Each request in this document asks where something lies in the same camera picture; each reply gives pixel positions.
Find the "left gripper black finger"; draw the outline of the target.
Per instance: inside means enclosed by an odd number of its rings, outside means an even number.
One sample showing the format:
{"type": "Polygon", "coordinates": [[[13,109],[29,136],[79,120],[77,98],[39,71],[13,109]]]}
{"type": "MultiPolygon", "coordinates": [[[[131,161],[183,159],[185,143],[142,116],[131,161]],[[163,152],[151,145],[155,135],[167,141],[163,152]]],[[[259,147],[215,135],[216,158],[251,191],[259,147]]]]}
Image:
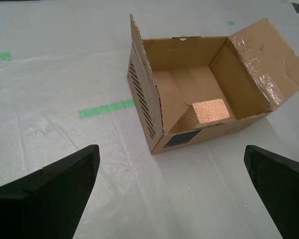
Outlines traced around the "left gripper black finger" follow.
{"type": "Polygon", "coordinates": [[[0,186],[0,239],[73,238],[99,165],[92,144],[0,186]]]}
{"type": "Polygon", "coordinates": [[[299,239],[299,162],[248,145],[244,163],[281,236],[299,239]]]}

